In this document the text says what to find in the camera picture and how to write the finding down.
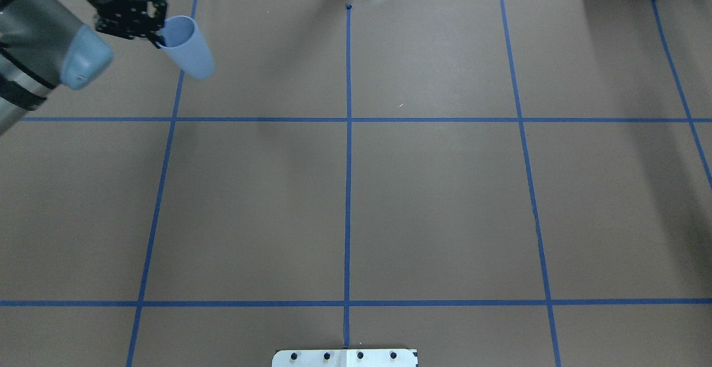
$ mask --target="metal bracket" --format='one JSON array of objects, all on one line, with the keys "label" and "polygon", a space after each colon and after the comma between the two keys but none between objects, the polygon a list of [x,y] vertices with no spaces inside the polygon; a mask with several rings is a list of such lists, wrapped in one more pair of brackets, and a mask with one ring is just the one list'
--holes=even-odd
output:
[{"label": "metal bracket", "polygon": [[272,367],[418,367],[414,349],[278,351]]}]

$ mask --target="blue cup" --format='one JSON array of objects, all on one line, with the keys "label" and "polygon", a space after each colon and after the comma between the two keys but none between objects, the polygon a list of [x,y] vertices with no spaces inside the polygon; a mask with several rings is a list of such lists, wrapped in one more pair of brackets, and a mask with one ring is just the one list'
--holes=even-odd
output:
[{"label": "blue cup", "polygon": [[158,46],[189,76],[206,79],[213,74],[213,54],[193,18],[185,15],[168,18],[161,32],[166,45]]}]

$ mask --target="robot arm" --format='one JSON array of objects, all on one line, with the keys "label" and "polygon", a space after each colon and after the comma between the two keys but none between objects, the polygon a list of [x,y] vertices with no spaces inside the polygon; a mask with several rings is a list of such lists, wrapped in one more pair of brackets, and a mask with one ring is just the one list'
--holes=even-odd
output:
[{"label": "robot arm", "polygon": [[[97,9],[98,32],[165,44],[166,0],[87,1]],[[111,48],[57,0],[0,0],[0,135],[58,85],[84,88],[112,59]]]}]

